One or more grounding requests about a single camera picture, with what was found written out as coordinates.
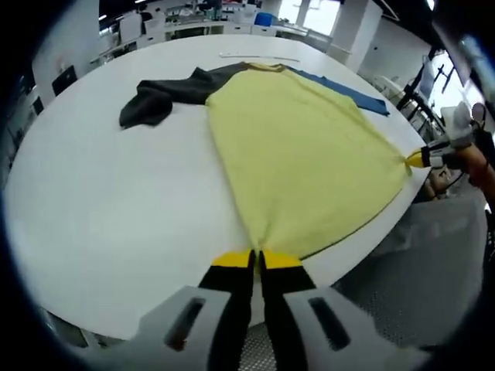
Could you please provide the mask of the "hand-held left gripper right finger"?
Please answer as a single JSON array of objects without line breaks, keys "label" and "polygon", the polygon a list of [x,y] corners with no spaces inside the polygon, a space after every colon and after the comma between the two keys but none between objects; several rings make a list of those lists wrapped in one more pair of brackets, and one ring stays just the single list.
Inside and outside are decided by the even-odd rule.
[{"label": "hand-held left gripper right finger", "polygon": [[265,323],[280,370],[382,370],[387,343],[359,308],[318,288],[302,262],[259,254]]}]

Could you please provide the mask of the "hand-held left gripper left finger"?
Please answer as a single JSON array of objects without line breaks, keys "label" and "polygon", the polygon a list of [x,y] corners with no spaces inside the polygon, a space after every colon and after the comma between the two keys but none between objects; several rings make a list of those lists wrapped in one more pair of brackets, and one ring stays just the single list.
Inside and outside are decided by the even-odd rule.
[{"label": "hand-held left gripper left finger", "polygon": [[133,339],[139,370],[236,370],[251,320],[253,250],[215,258],[198,286],[185,286],[145,315]]}]

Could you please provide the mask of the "person's right hand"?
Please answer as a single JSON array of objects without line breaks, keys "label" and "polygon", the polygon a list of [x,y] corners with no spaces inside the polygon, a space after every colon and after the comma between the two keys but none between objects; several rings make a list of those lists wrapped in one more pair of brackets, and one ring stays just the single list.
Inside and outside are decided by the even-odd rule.
[{"label": "person's right hand", "polygon": [[468,172],[483,166],[485,163],[483,154],[475,145],[457,148],[454,151],[454,156],[460,168]]}]

